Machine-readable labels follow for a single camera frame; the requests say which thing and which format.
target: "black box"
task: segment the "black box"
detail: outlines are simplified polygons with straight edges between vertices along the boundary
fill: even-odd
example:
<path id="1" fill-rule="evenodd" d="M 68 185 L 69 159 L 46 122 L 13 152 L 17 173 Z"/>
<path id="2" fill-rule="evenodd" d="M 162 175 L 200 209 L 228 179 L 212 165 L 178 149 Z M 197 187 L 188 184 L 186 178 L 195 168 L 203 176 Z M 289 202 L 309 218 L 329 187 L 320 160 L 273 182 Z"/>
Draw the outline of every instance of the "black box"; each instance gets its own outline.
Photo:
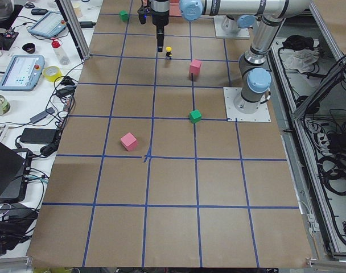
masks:
<path id="1" fill-rule="evenodd" d="M 20 141 L 29 144 L 51 144 L 56 132 L 55 129 L 25 128 Z"/>

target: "white table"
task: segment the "white table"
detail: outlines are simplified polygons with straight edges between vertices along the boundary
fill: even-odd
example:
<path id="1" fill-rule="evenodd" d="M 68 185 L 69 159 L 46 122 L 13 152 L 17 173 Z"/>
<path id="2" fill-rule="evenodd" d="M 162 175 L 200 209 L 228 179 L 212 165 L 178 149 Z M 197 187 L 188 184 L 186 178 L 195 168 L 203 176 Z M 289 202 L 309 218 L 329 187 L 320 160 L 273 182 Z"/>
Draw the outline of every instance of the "white table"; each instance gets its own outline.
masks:
<path id="1" fill-rule="evenodd" d="M 100 13 L 100 7 L 102 5 L 103 0 L 90 0 L 89 2 L 82 2 L 82 1 L 73 1 L 73 2 L 79 2 L 82 10 L 83 16 L 79 18 L 79 21 L 89 21 L 96 22 L 98 15 Z M 36 7 L 39 7 L 41 9 L 50 9 L 48 6 L 47 1 L 45 0 L 33 0 L 32 1 Z M 34 16 L 31 15 L 31 9 L 25 9 L 23 8 L 19 15 L 26 16 L 29 18 L 32 18 L 34 20 L 38 20 L 40 16 Z M 13 27 L 18 26 L 24 22 L 31 22 L 30 20 L 26 18 L 18 17 Z M 50 40 L 38 40 L 37 38 L 31 36 L 26 27 L 31 26 L 32 24 L 27 24 L 26 26 L 20 26 L 17 27 L 15 30 L 19 32 L 19 36 L 16 38 L 13 46 L 11 47 L 11 50 L 4 51 L 3 55 L 0 57 L 0 71 L 5 71 L 11 58 L 14 55 L 27 55 L 25 51 L 22 50 L 22 45 L 26 43 L 34 43 L 36 45 L 36 51 L 35 55 L 43 55 L 45 58 L 45 66 L 52 66 L 56 65 L 61 69 L 61 72 L 63 75 L 66 75 L 71 68 L 75 67 L 76 65 L 81 63 L 80 57 L 77 53 L 77 50 L 75 49 L 74 42 L 72 40 L 72 37 L 70 34 L 68 34 L 66 37 L 61 38 L 60 40 L 63 42 L 63 48 L 68 54 L 68 57 L 70 59 L 70 63 L 68 65 L 61 65 L 51 47 L 51 41 Z M 84 28 L 83 33 L 86 38 L 86 41 L 88 44 L 90 44 L 92 34 L 93 34 L 94 28 Z M 60 36 L 64 36 L 67 33 L 67 30 L 63 31 Z M 81 71 L 82 71 L 83 65 L 80 65 L 76 69 L 74 69 L 69 76 L 72 78 L 78 80 Z M 0 123 L 4 122 L 14 122 L 14 123 L 28 123 L 30 121 L 30 117 L 33 117 L 34 115 L 40 113 L 41 111 L 45 110 L 46 104 L 49 100 L 50 95 L 52 94 L 54 90 L 53 83 L 49 82 L 44 78 L 43 76 L 40 77 L 38 84 L 32 91 L 28 92 L 17 92 L 17 91 L 1 91 L 0 94 L 3 95 L 11 105 L 11 109 L 8 113 L 6 113 L 3 116 L 0 116 Z M 55 104 L 58 110 L 63 109 L 63 103 L 60 102 L 60 100 L 54 96 L 52 102 Z M 37 125 L 45 125 L 42 128 L 45 129 L 55 129 L 56 126 L 54 124 L 54 121 L 51 121 L 53 119 L 52 116 L 48 116 L 44 120 L 37 123 Z M 16 127 L 17 125 L 10 124 L 10 127 Z M 8 129 L 7 135 L 3 139 L 3 144 L 5 144 L 7 147 L 13 149 L 15 148 L 15 139 L 17 136 L 21 135 L 23 129 L 25 127 L 32 127 L 32 126 L 23 126 L 18 129 Z M 40 154 L 39 150 L 44 145 L 39 144 L 22 144 L 23 147 L 28 148 L 32 152 L 36 154 Z M 49 156 L 46 159 L 33 159 L 32 161 L 32 167 L 35 169 L 39 169 L 43 172 L 45 172 L 47 175 L 50 175 L 51 168 L 53 165 L 53 162 L 55 160 L 55 155 Z M 22 204 L 29 207 L 29 208 L 36 208 L 38 203 L 40 202 L 40 199 L 43 197 L 43 187 L 41 182 L 35 182 L 30 183 L 27 187 L 27 192 L 25 199 L 22 201 Z M 18 244 L 16 248 L 12 251 L 7 251 L 5 255 L 0 256 L 0 258 L 17 258 L 17 257 L 24 257 L 26 256 L 27 249 L 29 247 L 30 241 L 27 241 L 25 243 Z"/>

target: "yellow tape roll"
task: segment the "yellow tape roll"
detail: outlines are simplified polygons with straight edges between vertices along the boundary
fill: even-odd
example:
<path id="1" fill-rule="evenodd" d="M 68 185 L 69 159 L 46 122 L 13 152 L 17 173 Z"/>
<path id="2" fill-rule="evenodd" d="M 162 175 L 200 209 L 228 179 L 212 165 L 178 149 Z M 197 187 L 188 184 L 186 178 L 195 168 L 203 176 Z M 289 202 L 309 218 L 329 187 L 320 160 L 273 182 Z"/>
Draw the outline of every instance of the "yellow tape roll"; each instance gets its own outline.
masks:
<path id="1" fill-rule="evenodd" d="M 50 82 L 60 81 L 63 74 L 59 67 L 46 67 L 43 70 L 43 76 Z"/>

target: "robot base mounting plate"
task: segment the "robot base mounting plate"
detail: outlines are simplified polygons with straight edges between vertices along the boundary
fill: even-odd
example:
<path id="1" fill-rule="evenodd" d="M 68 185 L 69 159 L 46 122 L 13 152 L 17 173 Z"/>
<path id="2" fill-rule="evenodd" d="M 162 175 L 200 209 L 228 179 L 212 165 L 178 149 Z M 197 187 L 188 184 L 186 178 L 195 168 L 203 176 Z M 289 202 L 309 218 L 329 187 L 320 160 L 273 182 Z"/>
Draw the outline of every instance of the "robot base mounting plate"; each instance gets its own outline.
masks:
<path id="1" fill-rule="evenodd" d="M 249 30 L 247 28 L 242 28 L 238 33 L 227 33 L 221 27 L 223 20 L 226 15 L 216 15 L 213 17 L 215 22 L 215 33 L 217 38 L 232 38 L 232 39 L 240 39 L 240 40 L 248 40 L 250 39 Z"/>
<path id="2" fill-rule="evenodd" d="M 234 99 L 242 88 L 224 87 L 226 117 L 228 121 L 238 122 L 271 122 L 267 104 L 260 104 L 259 109 L 253 114 L 240 112 L 234 106 Z"/>

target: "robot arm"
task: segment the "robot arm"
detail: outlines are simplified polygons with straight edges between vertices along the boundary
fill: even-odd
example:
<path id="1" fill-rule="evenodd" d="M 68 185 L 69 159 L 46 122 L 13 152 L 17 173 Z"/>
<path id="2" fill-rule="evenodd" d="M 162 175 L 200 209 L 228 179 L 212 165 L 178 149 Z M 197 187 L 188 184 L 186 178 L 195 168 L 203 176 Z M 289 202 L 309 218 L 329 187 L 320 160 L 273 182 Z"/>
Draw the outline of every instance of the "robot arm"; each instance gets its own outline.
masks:
<path id="1" fill-rule="evenodd" d="M 311 0 L 180 0 L 182 17 L 188 21 L 207 15 L 255 15 L 260 24 L 250 49 L 240 58 L 239 68 L 244 87 L 234 99 L 235 108 L 253 114 L 261 98 L 269 90 L 271 75 L 260 66 L 279 32 L 285 18 L 308 8 Z"/>
<path id="2" fill-rule="evenodd" d="M 182 16 L 193 21 L 201 14 L 207 15 L 255 15 L 260 24 L 256 36 L 245 52 L 245 59 L 260 65 L 276 37 L 282 22 L 308 8 L 311 0 L 181 0 Z"/>
<path id="3" fill-rule="evenodd" d="M 311 0 L 181 0 L 181 7 L 188 6 L 193 15 L 201 14 L 226 15 L 271 15 L 274 18 L 289 18 L 308 8 Z"/>
<path id="4" fill-rule="evenodd" d="M 146 16 L 151 15 L 153 25 L 156 26 L 156 45 L 158 52 L 163 51 L 164 27 L 169 22 L 170 0 L 147 0 L 147 5 L 142 5 L 138 10 L 141 24 L 145 24 Z"/>

